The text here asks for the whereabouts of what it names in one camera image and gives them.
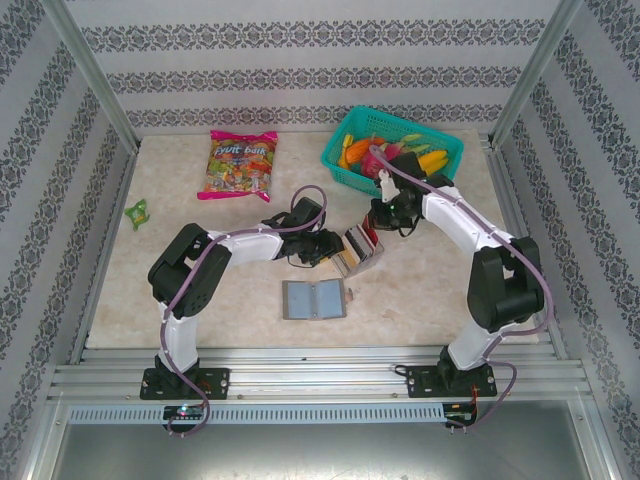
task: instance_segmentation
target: plastic bag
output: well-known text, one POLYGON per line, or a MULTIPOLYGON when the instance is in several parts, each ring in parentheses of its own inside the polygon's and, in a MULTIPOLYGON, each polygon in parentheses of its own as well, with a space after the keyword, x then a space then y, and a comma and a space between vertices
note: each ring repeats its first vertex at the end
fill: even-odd
POLYGON ((235 135, 211 130, 211 152, 200 200, 242 197, 252 193, 270 201, 271 169, 278 143, 276 132, 235 135))

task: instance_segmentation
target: purple cable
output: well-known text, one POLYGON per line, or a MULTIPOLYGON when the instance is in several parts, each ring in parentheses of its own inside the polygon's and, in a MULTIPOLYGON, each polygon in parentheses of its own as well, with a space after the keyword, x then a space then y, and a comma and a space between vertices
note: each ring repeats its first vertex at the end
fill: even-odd
POLYGON ((427 191, 429 191, 430 193, 436 194, 442 198, 444 198, 445 200, 451 202, 453 204, 453 206, 457 206, 460 207, 461 210, 463 210, 474 222, 476 225, 478 225, 480 228, 482 228, 487 234, 489 234, 493 239, 495 239, 498 243, 500 243, 503 247, 505 247, 509 253, 511 253, 511 255, 513 255, 514 257, 516 257, 518 260, 520 260, 522 262, 522 264, 527 267, 527 269, 531 272, 531 274, 535 277, 535 279, 538 281, 538 283, 540 284, 540 287, 542 288, 542 291, 544 292, 544 298, 545 298, 545 302, 547 305, 547 316, 545 317, 545 319, 540 323, 540 325, 538 325, 537 327, 531 328, 529 330, 520 330, 520 331, 510 331, 510 332, 505 332, 504 334, 496 337, 496 339, 491 342, 491 344, 489 344, 489 346, 486 348, 486 350, 482 353, 482 358, 489 364, 489 365, 495 365, 495 366, 501 366, 501 367, 509 367, 511 368, 511 370, 513 371, 513 376, 511 377, 511 381, 509 382, 509 385, 507 385, 507 388, 504 389, 504 391, 502 392, 502 395, 500 395, 500 397, 498 398, 498 400, 496 400, 496 402, 493 404, 493 407, 491 407, 489 409, 489 411, 487 413, 485 413, 480 420, 478 420, 476 423, 474 423, 471 427, 468 427, 469 429, 475 428, 477 425, 479 425, 480 423, 482 423, 486 418, 490 417, 491 415, 493 415, 493 413, 495 412, 495 410, 502 404, 502 402, 504 401, 504 399, 507 397, 507 395, 509 395, 509 392, 511 391, 511 389, 513 388, 513 385, 516 382, 516 378, 518 377, 518 370, 515 367, 515 365, 512 365, 511 363, 507 363, 507 362, 494 362, 494 361, 489 361, 487 359, 487 356, 493 351, 493 349, 502 341, 502 338, 504 337, 521 337, 521 336, 525 336, 525 335, 533 335, 536 334, 538 332, 543 331, 545 328, 547 328, 547 326, 549 325, 549 323, 551 322, 551 318, 553 316, 553 310, 554 310, 554 306, 553 306, 553 297, 551 296, 551 289, 549 288, 549 285, 547 284, 546 280, 544 279, 544 277, 542 276, 542 274, 538 271, 538 269, 535 267, 535 265, 533 263, 531 263, 531 261, 529 261, 528 258, 526 258, 524 255, 522 255, 522 253, 520 253, 515 247, 513 247, 513 245, 511 245, 509 242, 507 242, 504 238, 502 238, 501 236, 497 235, 494 232, 494 229, 487 224, 482 218, 480 218, 471 208, 469 208, 466 204, 464 204, 463 202, 459 202, 457 198, 442 192, 440 190, 438 190, 435 187, 432 187, 431 185, 421 182, 420 180, 418 180, 417 178, 412 177, 411 175, 406 174, 405 172, 403 172, 402 170, 394 167, 391 163, 389 163, 389 161, 387 160, 387 156, 384 154, 384 152, 380 149, 380 147, 376 146, 376 145, 371 145, 369 147, 369 151, 380 161, 380 163, 382 163, 382 165, 387 168, 388 170, 392 171, 393 173, 401 176, 402 178, 409 180, 410 182, 416 184, 417 186, 419 186, 420 188, 423 188, 427 191))
MULTIPOLYGON (((193 427, 191 430, 189 430, 188 432, 180 433, 179 435, 180 435, 181 438, 187 437, 189 435, 193 435, 194 433, 196 433, 198 430, 200 430, 201 428, 203 428, 207 424, 207 421, 209 420, 209 416, 211 414, 211 404, 209 403, 209 399, 207 398, 207 395, 195 383, 193 383, 191 380, 189 380, 180 371, 180 369, 174 363, 173 358, 171 358, 171 355, 169 353, 169 348, 167 347, 167 339, 166 339, 167 323, 169 321, 169 317, 171 316, 171 312, 173 311, 175 306, 178 304, 180 299, 184 296, 185 292, 189 288, 189 285, 191 284, 191 280, 193 280, 193 277, 198 272, 198 269, 202 265, 202 262, 204 261, 206 256, 209 254, 211 249, 215 245, 220 243, 222 240, 226 240, 227 238, 231 238, 231 237, 236 237, 238 235, 246 235, 246 234, 249 234, 249 233, 262 233, 262 232, 268 232, 268 233, 292 233, 292 232, 298 232, 300 230, 304 230, 306 228, 313 227, 315 224, 317 224, 319 221, 321 221, 322 220, 322 216, 324 215, 325 211, 327 210, 327 194, 324 192, 324 190, 322 190, 322 188, 318 187, 317 185, 305 185, 303 187, 300 187, 298 190, 296 190, 296 192, 293 194, 293 197, 291 197, 291 209, 293 210, 293 207, 295 206, 295 203, 296 203, 296 199, 298 198, 298 195, 300 194, 300 192, 302 192, 303 190, 307 190, 307 189, 317 190, 322 195, 322 207, 321 207, 320 212, 318 213, 318 215, 316 215, 316 217, 313 220, 310 220, 309 222, 307 222, 307 223, 305 223, 303 225, 300 225, 299 227, 290 227, 290 228, 248 228, 248 229, 244 229, 244 230, 236 230, 235 232, 231 232, 231 233, 225 233, 223 235, 220 235, 220 236, 214 238, 211 241, 211 243, 209 243, 205 247, 205 249, 202 251, 202 253, 198 257, 198 260, 193 265, 193 268, 191 269, 191 272, 189 273, 189 275, 187 275, 187 278, 185 279, 184 283, 182 284, 182 286, 178 290, 178 293, 176 293, 175 297, 173 297, 173 300, 171 300, 171 302, 169 303, 169 306, 165 309, 164 314, 162 316, 162 327, 160 327, 160 345, 162 346, 162 351, 164 352, 165 358, 167 359, 167 362, 169 363, 169 366, 171 367, 171 370, 173 370, 173 373, 178 375, 178 377, 184 383, 186 383, 194 392, 196 392, 200 396, 200 398, 202 398, 202 403, 204 405, 204 408, 206 409, 206 414, 203 416, 202 421, 198 425, 193 427)), ((177 432, 174 432, 173 430, 171 430, 171 424, 173 423, 175 418, 176 417, 170 418, 169 422, 167 423, 167 430, 169 431, 169 435, 174 435, 174 434, 177 433, 177 432)))

